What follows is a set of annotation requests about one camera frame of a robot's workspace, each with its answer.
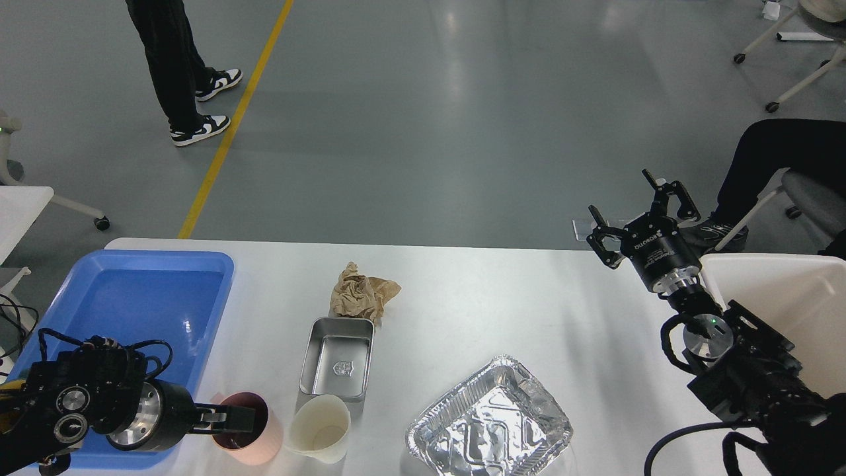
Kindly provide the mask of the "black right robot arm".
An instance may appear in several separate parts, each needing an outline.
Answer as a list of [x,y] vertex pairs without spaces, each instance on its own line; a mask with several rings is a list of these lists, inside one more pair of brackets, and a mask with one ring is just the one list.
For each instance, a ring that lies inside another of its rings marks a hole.
[[800,378],[794,343],[737,301],[719,305],[700,277],[702,263],[683,240],[679,220],[700,219],[678,180],[642,174],[654,190],[646,212],[617,228],[595,205],[586,241],[608,268],[631,260],[644,286],[674,309],[661,328],[662,352],[693,380],[688,388],[718,418],[676,430],[653,445],[644,462],[652,473],[661,449],[704,430],[727,430],[722,461],[740,475],[738,446],[757,455],[771,475],[843,475],[844,394],[822,397]]

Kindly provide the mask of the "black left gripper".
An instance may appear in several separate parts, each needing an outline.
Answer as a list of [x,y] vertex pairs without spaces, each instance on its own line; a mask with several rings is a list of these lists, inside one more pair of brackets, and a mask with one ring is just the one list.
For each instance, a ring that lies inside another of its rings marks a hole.
[[[254,430],[256,410],[233,405],[194,404],[190,392],[159,379],[144,382],[135,418],[125,430],[106,439],[118,451],[163,452],[192,430]],[[193,432],[207,436],[223,449],[244,449],[259,439],[254,432]]]

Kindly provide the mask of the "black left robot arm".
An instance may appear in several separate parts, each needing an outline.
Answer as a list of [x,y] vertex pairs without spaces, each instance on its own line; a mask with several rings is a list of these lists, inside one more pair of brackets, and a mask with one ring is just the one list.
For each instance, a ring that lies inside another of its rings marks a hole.
[[2,474],[31,464],[61,474],[91,432],[121,452],[163,452],[188,434],[262,431],[256,409],[197,403],[184,386],[161,380],[173,349],[166,359],[145,355],[154,344],[164,341],[78,340],[39,329],[40,359],[24,379],[2,385]]

